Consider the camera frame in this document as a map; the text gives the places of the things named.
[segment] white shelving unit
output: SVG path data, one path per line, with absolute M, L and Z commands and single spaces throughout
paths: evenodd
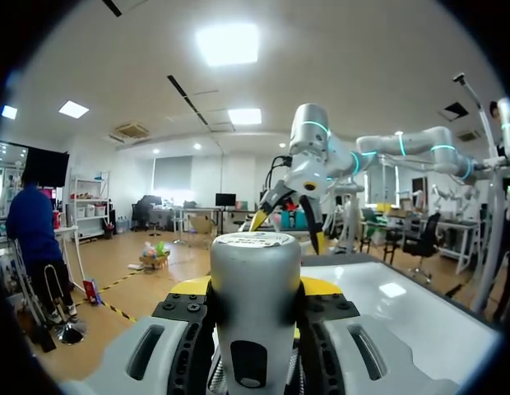
M 101 179 L 88 179 L 71 174 L 70 180 L 71 190 L 69 197 L 73 210 L 72 222 L 73 225 L 78 226 L 79 240 L 102 235 L 104 228 L 100 220 L 104 224 L 109 223 L 109 172 L 102 172 Z M 92 198 L 77 198 L 85 194 L 89 194 Z M 90 203 L 103 203 L 105 205 L 105 214 L 103 216 L 94 215 L 78 218 L 78 207 L 86 208 Z

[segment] ceiling vent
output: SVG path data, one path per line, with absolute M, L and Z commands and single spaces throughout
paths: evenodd
M 465 130 L 459 132 L 456 137 L 458 137 L 461 142 L 472 142 L 480 138 L 480 134 L 476 130 Z
M 149 137 L 149 131 L 138 122 L 129 122 L 115 128 L 113 135 L 123 140 L 128 138 L 141 139 Z
M 463 105 L 456 102 L 452 103 L 451 105 L 448 105 L 444 109 L 440 109 L 438 111 L 438 114 L 440 114 L 447 121 L 452 122 L 456 121 L 459 118 L 467 116 L 469 114 L 469 111 L 467 111 Z

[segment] blue jacket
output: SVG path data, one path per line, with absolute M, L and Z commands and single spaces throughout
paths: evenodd
M 29 274 L 37 262 L 62 258 L 54 236 L 52 204 L 35 185 L 26 186 L 12 200 L 7 234 L 10 239 L 19 241 Z

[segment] ceiling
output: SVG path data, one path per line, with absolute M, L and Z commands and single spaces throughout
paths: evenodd
M 82 2 L 45 40 L 23 72 L 12 74 L 8 133 L 63 141 L 106 137 L 127 121 L 143 123 L 151 142 L 119 147 L 148 157 L 223 152 L 282 152 L 295 109 L 323 105 L 330 128 L 364 134 L 412 132 L 442 124 L 481 129 L 475 106 L 452 82 L 464 72 L 484 104 L 503 88 L 471 37 L 431 0 L 100 0 Z M 257 25 L 256 63 L 207 66 L 195 34 L 230 22 Z M 176 78 L 210 124 L 192 112 Z M 58 112 L 67 100 L 90 111 Z M 460 101 L 470 115 L 452 123 L 437 111 Z M 262 124 L 227 124 L 227 109 L 260 108 Z M 195 142 L 202 144 L 196 152 Z

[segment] black pants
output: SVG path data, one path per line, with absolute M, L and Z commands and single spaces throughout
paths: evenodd
M 34 288 L 34 293 L 38 296 L 39 300 L 49 313 L 55 309 L 53 300 L 60 297 L 62 293 L 62 300 L 65 305 L 70 306 L 71 304 L 74 304 L 71 293 L 68 290 L 67 265 L 65 265 L 65 262 L 62 259 L 33 262 L 30 265 L 29 274 L 30 279 L 32 280 L 32 288 Z M 56 283 L 56 277 L 58 278 L 59 285 L 61 286 L 61 292 L 60 287 Z

